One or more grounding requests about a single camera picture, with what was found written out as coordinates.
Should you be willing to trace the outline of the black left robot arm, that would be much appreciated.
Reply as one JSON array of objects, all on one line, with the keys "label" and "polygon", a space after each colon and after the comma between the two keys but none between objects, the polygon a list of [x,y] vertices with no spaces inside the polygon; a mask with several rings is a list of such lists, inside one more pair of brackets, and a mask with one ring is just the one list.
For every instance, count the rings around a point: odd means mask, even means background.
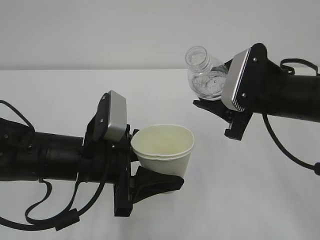
[{"label": "black left robot arm", "polygon": [[113,185],[114,215],[130,216],[133,205],[154,195],[179,190],[184,179],[139,167],[131,146],[127,113],[98,110],[85,136],[33,132],[26,125],[0,121],[0,179],[42,179],[96,182]]}]

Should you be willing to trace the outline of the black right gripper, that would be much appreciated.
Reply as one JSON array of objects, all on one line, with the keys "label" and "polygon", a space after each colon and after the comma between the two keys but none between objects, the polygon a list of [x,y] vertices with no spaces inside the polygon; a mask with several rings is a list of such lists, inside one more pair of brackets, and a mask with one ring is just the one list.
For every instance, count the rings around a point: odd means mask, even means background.
[{"label": "black right gripper", "polygon": [[229,139],[240,141],[252,117],[252,113],[242,107],[237,100],[245,61],[233,57],[226,62],[226,66],[228,73],[222,90],[222,101],[198,99],[194,100],[193,104],[226,121],[228,128],[224,131],[224,135]]}]

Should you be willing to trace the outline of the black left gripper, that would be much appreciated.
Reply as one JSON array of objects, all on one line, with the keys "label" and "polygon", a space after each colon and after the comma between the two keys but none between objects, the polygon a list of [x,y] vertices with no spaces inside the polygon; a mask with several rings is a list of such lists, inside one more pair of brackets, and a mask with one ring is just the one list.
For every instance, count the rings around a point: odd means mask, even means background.
[{"label": "black left gripper", "polygon": [[87,125],[82,157],[89,164],[83,172],[87,182],[99,182],[99,185],[91,200],[82,208],[82,213],[96,203],[107,183],[113,185],[114,215],[129,217],[133,204],[158,194],[178,191],[185,181],[180,176],[158,173],[142,166],[131,176],[131,142],[140,130],[131,130],[131,125],[125,124],[120,140],[105,139],[104,135],[111,129],[107,123],[108,114],[108,109],[98,109]]}]

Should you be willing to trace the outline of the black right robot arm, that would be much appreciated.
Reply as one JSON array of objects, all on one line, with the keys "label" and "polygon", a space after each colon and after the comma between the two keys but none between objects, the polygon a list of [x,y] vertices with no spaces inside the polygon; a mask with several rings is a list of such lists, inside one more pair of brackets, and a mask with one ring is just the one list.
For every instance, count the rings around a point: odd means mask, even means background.
[{"label": "black right robot arm", "polygon": [[310,122],[320,121],[320,74],[296,75],[289,63],[304,64],[315,71],[318,68],[300,58],[286,58],[280,65],[268,61],[261,73],[246,73],[240,87],[240,105],[243,112],[228,109],[221,100],[194,100],[193,104],[229,124],[224,135],[240,141],[254,113]]}]

